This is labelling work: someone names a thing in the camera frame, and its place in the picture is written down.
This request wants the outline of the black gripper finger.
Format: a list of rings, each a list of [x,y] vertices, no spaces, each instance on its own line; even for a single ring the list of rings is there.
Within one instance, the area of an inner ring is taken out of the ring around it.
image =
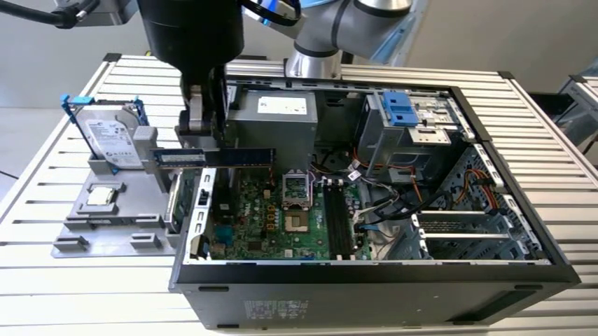
[[[224,84],[182,85],[186,108],[176,135],[184,156],[199,167],[224,167]]]

